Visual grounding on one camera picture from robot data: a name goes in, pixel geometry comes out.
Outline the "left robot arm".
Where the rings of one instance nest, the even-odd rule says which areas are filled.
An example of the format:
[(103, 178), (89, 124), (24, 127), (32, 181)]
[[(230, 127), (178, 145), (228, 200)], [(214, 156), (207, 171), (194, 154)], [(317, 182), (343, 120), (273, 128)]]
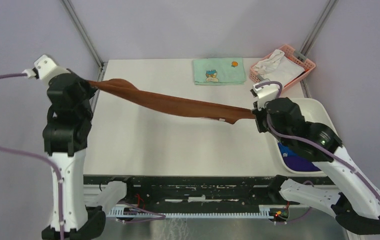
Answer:
[(107, 214), (121, 201), (135, 198), (133, 187), (111, 181), (90, 202), (84, 199), (84, 163), (96, 89), (74, 73), (51, 77), (47, 96), (51, 106), (43, 130), (44, 151), (53, 177), (53, 213), (44, 240), (93, 240), (104, 231)]

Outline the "blue towel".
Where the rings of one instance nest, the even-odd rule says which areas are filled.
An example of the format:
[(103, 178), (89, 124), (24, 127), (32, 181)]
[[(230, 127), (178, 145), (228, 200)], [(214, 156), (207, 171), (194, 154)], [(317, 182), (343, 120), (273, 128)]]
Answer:
[(282, 143), (278, 142), (277, 143), (277, 146), (278, 146), (278, 149), (279, 149), (279, 152), (281, 154), (281, 156), (283, 158), (287, 158), (287, 157), (297, 157), (298, 155), (292, 151), (289, 147), (283, 145)]

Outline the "purple towel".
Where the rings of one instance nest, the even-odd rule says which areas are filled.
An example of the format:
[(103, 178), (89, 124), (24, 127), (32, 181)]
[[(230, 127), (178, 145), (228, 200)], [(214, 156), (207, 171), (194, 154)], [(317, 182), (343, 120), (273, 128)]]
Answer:
[(284, 164), (292, 171), (296, 172), (320, 172), (321, 170), (316, 167), (312, 162), (299, 156), (286, 156), (283, 158)]

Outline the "brown towel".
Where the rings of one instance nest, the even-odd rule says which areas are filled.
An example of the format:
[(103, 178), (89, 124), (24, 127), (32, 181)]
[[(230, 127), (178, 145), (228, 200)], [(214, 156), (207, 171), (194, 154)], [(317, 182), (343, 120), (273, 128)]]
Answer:
[(175, 97), (138, 89), (131, 82), (122, 78), (106, 81), (87, 81), (92, 87), (127, 100), (139, 106), (173, 116), (186, 118), (206, 118), (235, 124), (239, 120), (254, 120), (250, 109)]

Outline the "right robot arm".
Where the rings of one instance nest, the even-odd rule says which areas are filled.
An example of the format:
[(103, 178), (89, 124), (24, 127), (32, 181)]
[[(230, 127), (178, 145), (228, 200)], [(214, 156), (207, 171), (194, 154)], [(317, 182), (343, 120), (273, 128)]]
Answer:
[(260, 133), (270, 133), (337, 187), (327, 191), (277, 175), (266, 191), (271, 203), (297, 202), (330, 215), (356, 235), (380, 235), (380, 190), (355, 164), (332, 128), (307, 121), (300, 106), (287, 97), (264, 105), (255, 102), (252, 113)]

